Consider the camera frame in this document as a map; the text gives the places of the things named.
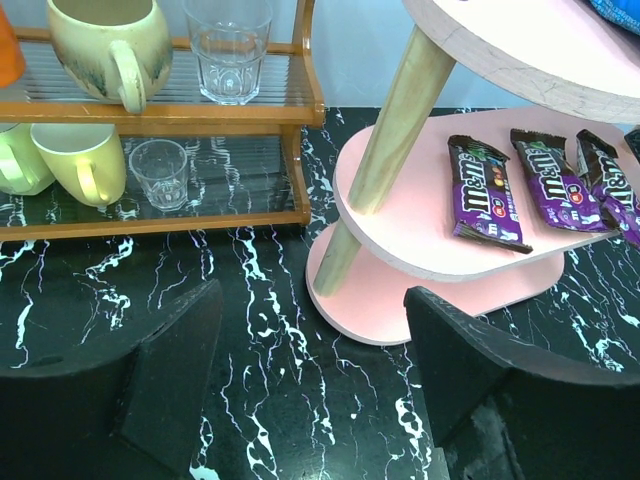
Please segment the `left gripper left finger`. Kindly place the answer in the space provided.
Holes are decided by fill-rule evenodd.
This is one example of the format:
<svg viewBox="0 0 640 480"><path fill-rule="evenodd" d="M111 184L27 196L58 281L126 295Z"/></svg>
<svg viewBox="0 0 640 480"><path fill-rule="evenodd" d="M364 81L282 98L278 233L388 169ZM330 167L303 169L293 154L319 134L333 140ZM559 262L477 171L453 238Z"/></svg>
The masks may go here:
<svg viewBox="0 0 640 480"><path fill-rule="evenodd" d="M212 280L125 330L2 368L2 478L187 478L222 304Z"/></svg>

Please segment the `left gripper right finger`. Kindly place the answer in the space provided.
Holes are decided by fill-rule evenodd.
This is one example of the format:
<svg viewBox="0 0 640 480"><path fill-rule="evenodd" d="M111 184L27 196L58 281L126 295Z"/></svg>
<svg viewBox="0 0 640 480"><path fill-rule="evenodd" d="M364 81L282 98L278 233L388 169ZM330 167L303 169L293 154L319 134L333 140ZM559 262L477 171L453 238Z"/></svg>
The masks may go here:
<svg viewBox="0 0 640 480"><path fill-rule="evenodd" d="M638 478L638 375L526 343L424 287L404 307L450 478Z"/></svg>

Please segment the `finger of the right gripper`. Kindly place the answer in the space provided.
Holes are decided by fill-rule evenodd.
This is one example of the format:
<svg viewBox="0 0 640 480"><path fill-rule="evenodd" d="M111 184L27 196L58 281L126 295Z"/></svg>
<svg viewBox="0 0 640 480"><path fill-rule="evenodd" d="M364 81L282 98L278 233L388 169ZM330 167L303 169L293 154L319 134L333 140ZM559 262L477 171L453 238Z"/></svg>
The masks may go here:
<svg viewBox="0 0 640 480"><path fill-rule="evenodd" d="M633 153L638 162L640 162L640 129L634 128L624 135L629 150Z"/></svg>

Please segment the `blue candy bag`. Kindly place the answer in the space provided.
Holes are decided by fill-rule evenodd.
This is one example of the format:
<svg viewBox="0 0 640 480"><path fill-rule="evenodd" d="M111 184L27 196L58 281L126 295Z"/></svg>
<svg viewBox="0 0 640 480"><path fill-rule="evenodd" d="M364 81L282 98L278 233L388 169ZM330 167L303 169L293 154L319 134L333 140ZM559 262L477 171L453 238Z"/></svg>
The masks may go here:
<svg viewBox="0 0 640 480"><path fill-rule="evenodd" d="M605 20L635 35L640 35L640 0L588 0Z"/></svg>

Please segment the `purple candy bag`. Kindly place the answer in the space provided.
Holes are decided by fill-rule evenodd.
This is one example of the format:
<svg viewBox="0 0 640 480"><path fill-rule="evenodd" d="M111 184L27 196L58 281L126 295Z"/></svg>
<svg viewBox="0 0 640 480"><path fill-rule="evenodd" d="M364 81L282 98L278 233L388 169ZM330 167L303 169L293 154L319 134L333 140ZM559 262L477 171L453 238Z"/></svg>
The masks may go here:
<svg viewBox="0 0 640 480"><path fill-rule="evenodd" d="M639 249L639 197L614 146L587 129L576 135L579 177L599 205L602 223Z"/></svg>
<svg viewBox="0 0 640 480"><path fill-rule="evenodd" d="M468 135L447 141L452 171L452 234L460 239L529 254L507 175L509 157Z"/></svg>
<svg viewBox="0 0 640 480"><path fill-rule="evenodd" d="M566 157L566 138L513 128L510 141L522 163L529 192L544 222L553 228L607 232L598 201Z"/></svg>

